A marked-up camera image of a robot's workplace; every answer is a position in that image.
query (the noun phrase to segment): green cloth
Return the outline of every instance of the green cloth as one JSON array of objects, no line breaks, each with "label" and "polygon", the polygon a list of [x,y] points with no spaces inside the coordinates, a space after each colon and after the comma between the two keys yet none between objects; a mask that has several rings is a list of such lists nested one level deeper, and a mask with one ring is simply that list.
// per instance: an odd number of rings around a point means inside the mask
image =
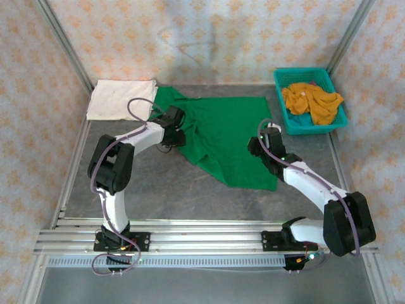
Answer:
[{"label": "green cloth", "polygon": [[270,118],[264,97],[187,98],[172,87],[159,87],[154,102],[185,112],[183,155],[230,187],[276,190],[277,178],[247,150],[260,121]]}]

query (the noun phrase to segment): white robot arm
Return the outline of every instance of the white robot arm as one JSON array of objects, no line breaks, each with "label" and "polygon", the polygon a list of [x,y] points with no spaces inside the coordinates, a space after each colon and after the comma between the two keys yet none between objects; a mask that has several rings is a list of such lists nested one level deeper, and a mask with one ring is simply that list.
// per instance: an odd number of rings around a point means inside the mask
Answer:
[{"label": "white robot arm", "polygon": [[316,243],[341,257],[374,241],[375,229],[366,198],[359,192],[348,193],[329,183],[298,156],[287,154],[280,131],[280,126],[269,123],[260,131],[260,140],[251,138],[248,150],[261,158],[270,173],[312,201],[323,213],[323,220],[298,217],[284,223],[282,237],[275,241],[276,245],[273,243],[274,247]]},{"label": "white robot arm", "polygon": [[164,146],[185,145],[185,135],[180,130],[183,119],[184,112],[180,108],[170,106],[164,115],[151,119],[146,122],[146,125],[136,130],[115,137],[103,135],[100,138],[87,169],[87,175],[90,178],[104,150],[111,143],[121,139],[101,162],[95,178],[96,189],[100,193],[102,206],[105,204],[101,235],[103,243],[108,247],[106,249],[111,250],[125,245],[124,240],[115,232],[123,236],[130,235],[129,220],[125,213],[124,192],[131,178],[134,157],[155,144],[161,143]]}]

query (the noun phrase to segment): white towel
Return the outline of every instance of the white towel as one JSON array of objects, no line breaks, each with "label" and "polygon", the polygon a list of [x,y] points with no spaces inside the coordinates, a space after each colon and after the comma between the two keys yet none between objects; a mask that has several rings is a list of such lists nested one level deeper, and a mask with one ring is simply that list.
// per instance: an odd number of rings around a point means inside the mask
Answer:
[{"label": "white towel", "polygon": [[[154,101],[158,87],[156,81],[99,80],[91,94],[87,109],[88,120],[136,120],[127,111],[127,103],[136,97]],[[152,104],[146,101],[133,101],[132,112],[143,120],[151,114]]]}]

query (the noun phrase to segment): fabric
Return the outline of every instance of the fabric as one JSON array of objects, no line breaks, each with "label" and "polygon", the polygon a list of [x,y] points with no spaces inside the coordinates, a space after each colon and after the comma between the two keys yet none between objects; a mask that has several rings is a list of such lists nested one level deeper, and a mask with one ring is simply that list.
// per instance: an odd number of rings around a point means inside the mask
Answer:
[{"label": "fabric", "polygon": [[285,107],[293,115],[310,112],[314,125],[330,125],[343,102],[338,93],[326,93],[321,87],[300,82],[282,89]]},{"label": "fabric", "polygon": [[[117,81],[99,80],[91,95],[87,109],[88,120],[136,120],[128,110],[128,101],[134,97],[154,100],[158,88],[156,81]],[[145,101],[134,101],[131,110],[143,120],[151,113],[152,104]]]},{"label": "fabric", "polygon": [[276,190],[277,178],[247,150],[260,121],[270,117],[266,98],[191,99],[160,87],[155,103],[186,113],[182,129],[187,144],[180,151],[191,163],[230,187]]},{"label": "fabric", "polygon": [[293,115],[289,110],[287,110],[287,116],[291,125],[300,126],[300,125],[314,125],[312,123],[311,114],[303,113],[301,115]]}]

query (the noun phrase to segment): metal frame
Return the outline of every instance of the metal frame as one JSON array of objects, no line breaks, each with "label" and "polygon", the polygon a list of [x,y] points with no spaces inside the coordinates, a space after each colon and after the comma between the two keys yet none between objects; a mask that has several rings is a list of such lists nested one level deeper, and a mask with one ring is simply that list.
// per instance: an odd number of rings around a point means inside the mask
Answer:
[{"label": "metal frame", "polygon": [[362,0],[358,9],[356,10],[352,20],[347,27],[342,40],[340,40],[337,49],[335,50],[332,59],[329,61],[326,70],[329,75],[332,75],[336,71],[337,66],[342,60],[343,56],[346,54],[346,51],[349,49],[349,46],[356,36],[360,26],[363,24],[364,19],[367,17],[368,12],[373,6],[375,0]]},{"label": "metal frame", "polygon": [[[91,268],[94,257],[90,255],[51,255],[48,268]],[[105,258],[96,259],[96,268],[106,269],[120,265]],[[257,267],[284,267],[284,255],[142,255],[137,264],[139,268],[257,268]]]},{"label": "metal frame", "polygon": [[56,40],[59,42],[63,51],[65,52],[68,60],[72,64],[73,69],[75,70],[77,77],[80,79],[83,87],[89,95],[94,89],[94,86],[83,67],[82,62],[80,61],[75,49],[70,43],[68,36],[63,30],[59,20],[56,18],[55,12],[53,11],[51,5],[49,5],[47,0],[35,0],[39,11],[44,15],[46,22],[49,24],[49,27],[52,30],[52,33],[55,35]]},{"label": "metal frame", "polygon": [[[58,19],[47,0],[35,1],[50,24],[58,42],[65,51],[79,79],[90,94],[93,85],[83,68],[74,48],[70,44]],[[336,52],[327,66],[329,74],[333,74],[351,41],[360,28],[375,0],[363,0],[349,24]],[[35,303],[41,288],[49,257],[55,255],[73,255],[76,257],[91,257],[94,231],[102,223],[101,218],[65,218],[66,204],[72,190],[84,149],[85,140],[90,129],[90,122],[85,117],[82,120],[80,133],[75,144],[70,169],[66,175],[65,186],[58,201],[50,229],[40,232],[34,249],[34,261],[18,299],[19,303]],[[335,134],[328,135],[328,142],[337,169],[340,184],[347,188],[347,183],[336,154]],[[152,232],[151,250],[144,255],[147,257],[167,256],[263,256],[260,232],[263,230],[279,231],[280,223],[264,221],[200,221],[200,220],[145,220],[131,221],[131,228]],[[378,248],[367,246],[362,248],[362,256],[370,280],[373,295],[377,303],[394,303],[387,274],[382,267]]]}]

